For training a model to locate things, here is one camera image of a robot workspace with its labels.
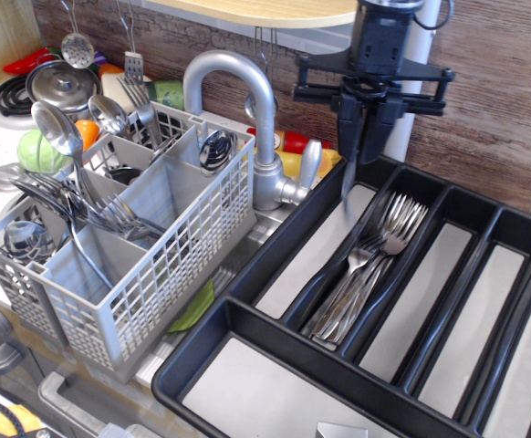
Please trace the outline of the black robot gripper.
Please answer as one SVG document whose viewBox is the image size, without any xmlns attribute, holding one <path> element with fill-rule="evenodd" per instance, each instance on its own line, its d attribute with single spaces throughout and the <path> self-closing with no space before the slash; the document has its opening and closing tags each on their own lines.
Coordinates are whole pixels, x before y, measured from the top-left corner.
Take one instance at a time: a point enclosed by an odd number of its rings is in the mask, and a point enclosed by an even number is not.
<svg viewBox="0 0 531 438">
<path fill-rule="evenodd" d="M 328 104 L 337 112 L 338 152 L 349 162 L 357 159 L 360 138 L 359 163 L 376 161 L 404 113 L 443 113 L 454 73 L 404 56 L 423 5 L 359 1 L 349 48 L 297 60 L 293 100 Z"/>
</svg>

